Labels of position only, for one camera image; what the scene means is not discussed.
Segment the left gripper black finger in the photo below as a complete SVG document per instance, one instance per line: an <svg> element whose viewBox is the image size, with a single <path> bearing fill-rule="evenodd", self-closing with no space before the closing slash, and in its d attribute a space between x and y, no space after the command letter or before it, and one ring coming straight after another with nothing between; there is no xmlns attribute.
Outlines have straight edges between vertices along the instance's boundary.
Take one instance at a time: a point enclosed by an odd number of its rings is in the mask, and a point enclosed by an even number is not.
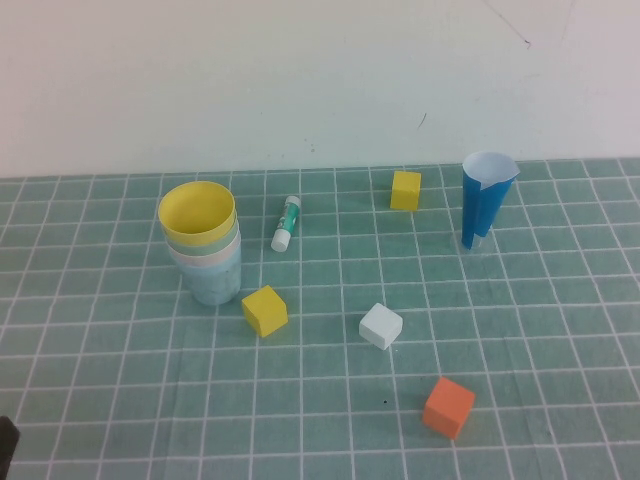
<svg viewBox="0 0 640 480"><path fill-rule="evenodd" d="M20 431L7 417L0 417L0 473L8 473L14 452L20 439Z"/></svg>

